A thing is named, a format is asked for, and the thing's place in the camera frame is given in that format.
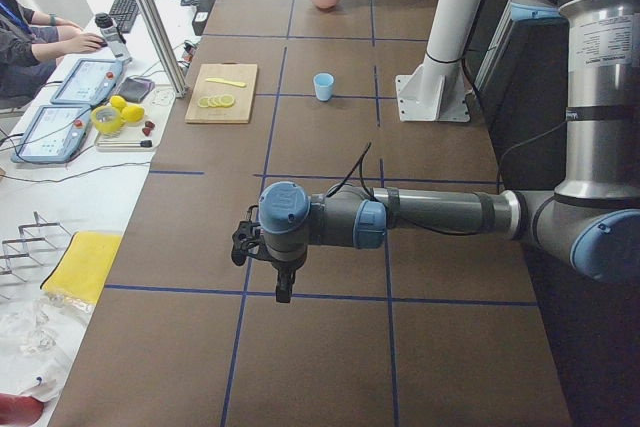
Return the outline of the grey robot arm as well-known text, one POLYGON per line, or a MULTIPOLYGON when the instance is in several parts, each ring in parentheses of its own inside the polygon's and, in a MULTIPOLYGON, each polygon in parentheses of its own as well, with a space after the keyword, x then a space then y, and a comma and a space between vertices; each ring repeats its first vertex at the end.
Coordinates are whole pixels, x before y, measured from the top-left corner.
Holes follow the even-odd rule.
POLYGON ((395 227, 448 236, 502 233, 600 282, 639 278, 639 0, 511 0, 515 21, 566 20, 568 101, 550 135, 564 142, 551 190, 494 194, 370 189, 341 182, 309 195, 268 186, 233 237, 232 258, 269 262, 291 299, 312 245, 372 249, 395 227))

